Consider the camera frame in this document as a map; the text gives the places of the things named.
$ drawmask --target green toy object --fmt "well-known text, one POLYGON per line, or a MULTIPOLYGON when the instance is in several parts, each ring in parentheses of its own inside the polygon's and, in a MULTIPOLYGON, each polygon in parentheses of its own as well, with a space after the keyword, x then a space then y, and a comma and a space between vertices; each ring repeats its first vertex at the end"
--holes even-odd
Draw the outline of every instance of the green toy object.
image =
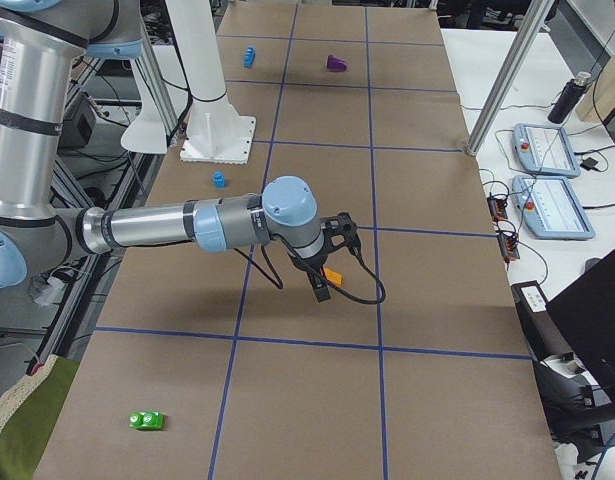
POLYGON ((129 426, 136 430, 162 430, 164 420, 160 412, 134 412, 129 416, 129 426))

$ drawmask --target white label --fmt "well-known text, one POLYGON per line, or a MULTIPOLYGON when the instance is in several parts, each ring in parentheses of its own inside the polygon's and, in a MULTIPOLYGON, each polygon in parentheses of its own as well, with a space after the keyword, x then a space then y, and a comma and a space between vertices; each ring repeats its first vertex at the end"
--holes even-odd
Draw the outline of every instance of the white label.
POLYGON ((525 299, 532 312, 537 313, 547 310, 545 300, 537 287, 524 287, 520 290, 523 292, 523 295, 525 295, 525 299))
POLYGON ((2 58, 0 59, 0 88, 3 90, 11 90, 14 83, 14 69, 16 68, 17 58, 18 51, 15 45, 5 42, 2 58))

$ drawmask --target blue toy object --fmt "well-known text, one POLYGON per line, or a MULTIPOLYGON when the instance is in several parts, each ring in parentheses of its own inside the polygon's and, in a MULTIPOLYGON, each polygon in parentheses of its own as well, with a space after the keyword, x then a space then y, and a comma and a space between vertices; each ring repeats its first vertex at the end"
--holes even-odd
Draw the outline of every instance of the blue toy object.
POLYGON ((251 68, 254 65, 255 58, 256 49, 250 45, 245 49, 245 56, 243 57, 243 66, 245 68, 251 68))
POLYGON ((227 181, 225 180, 225 176, 222 172, 214 172, 214 187, 216 188, 225 188, 227 186, 227 181))

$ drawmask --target metal pole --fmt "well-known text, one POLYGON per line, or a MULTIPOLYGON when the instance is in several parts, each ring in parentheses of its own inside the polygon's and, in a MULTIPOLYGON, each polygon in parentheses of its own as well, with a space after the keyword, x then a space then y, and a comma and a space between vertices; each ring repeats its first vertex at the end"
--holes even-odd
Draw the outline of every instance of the metal pole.
POLYGON ((489 132, 492 123, 494 123, 498 110, 503 100, 505 100, 507 92, 516 78, 518 70, 520 70, 523 60, 534 43, 536 35, 538 35, 540 27, 553 3, 554 0, 533 0, 531 2, 520 30, 514 38, 514 43, 509 48, 503 66, 500 68, 500 72, 498 72, 498 77, 471 132, 465 147, 468 155, 475 156, 478 150, 480 150, 485 141, 485 136, 489 132))
POLYGON ((156 109, 158 113, 160 113, 160 118, 165 125, 165 131, 169 135, 178 124, 176 111, 174 110, 174 105, 171 103, 171 98, 169 97, 165 82, 163 82, 162 73, 156 61, 154 49, 151 46, 149 34, 147 33, 147 28, 145 28, 145 23, 142 19, 140 20, 140 30, 143 38, 143 53, 136 59, 136 64, 139 74, 142 75, 145 85, 147 85, 148 90, 154 98, 156 109))

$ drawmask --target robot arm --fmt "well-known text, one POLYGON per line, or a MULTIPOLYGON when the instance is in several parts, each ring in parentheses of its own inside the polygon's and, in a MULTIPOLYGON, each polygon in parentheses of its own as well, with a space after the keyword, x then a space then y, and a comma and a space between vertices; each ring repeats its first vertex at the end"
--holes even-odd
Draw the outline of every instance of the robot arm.
POLYGON ((262 195, 118 211, 54 209, 49 191, 72 60, 85 52, 140 55, 139 0, 0 0, 0 27, 0 288, 85 255, 179 241, 217 252, 280 240, 319 301, 332 286, 323 275, 330 253, 347 246, 369 271, 349 215, 320 219, 309 187, 296 177, 281 177, 262 195), (342 241, 334 244, 337 237, 342 241))

